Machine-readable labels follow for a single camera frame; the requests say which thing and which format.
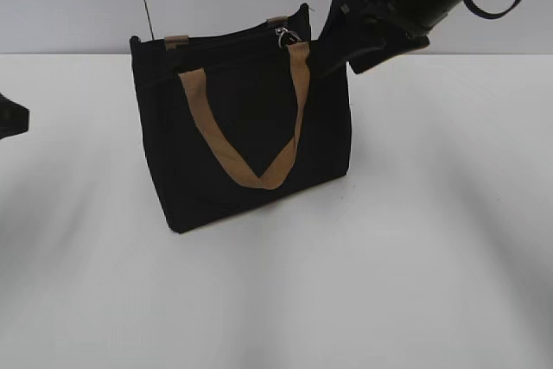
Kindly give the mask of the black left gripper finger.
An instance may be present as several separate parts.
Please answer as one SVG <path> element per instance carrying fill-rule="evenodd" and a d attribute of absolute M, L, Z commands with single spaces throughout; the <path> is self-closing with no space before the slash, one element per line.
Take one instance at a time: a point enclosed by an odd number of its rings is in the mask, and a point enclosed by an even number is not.
<path fill-rule="evenodd" d="M 21 135 L 29 130 L 29 109 L 0 94 L 0 138 Z"/>

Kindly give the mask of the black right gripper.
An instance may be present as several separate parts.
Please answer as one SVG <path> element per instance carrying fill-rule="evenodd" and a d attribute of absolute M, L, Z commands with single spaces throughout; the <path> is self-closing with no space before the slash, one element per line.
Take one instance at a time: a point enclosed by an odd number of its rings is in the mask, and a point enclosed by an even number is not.
<path fill-rule="evenodd" d="M 362 74 L 429 44 L 428 35 L 411 26 L 391 0 L 332 0 L 311 44 L 311 76 L 326 78 L 348 61 L 355 74 Z"/>

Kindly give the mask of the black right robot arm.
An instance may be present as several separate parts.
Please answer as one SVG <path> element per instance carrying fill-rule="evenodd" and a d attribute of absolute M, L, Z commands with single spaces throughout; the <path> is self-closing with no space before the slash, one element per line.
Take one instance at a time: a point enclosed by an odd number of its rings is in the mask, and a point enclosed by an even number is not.
<path fill-rule="evenodd" d="M 314 64 L 323 74 L 345 64 L 360 74 L 396 56 L 424 49 L 431 30 L 459 3 L 480 18 L 503 17 L 482 10 L 473 0 L 332 0 Z"/>

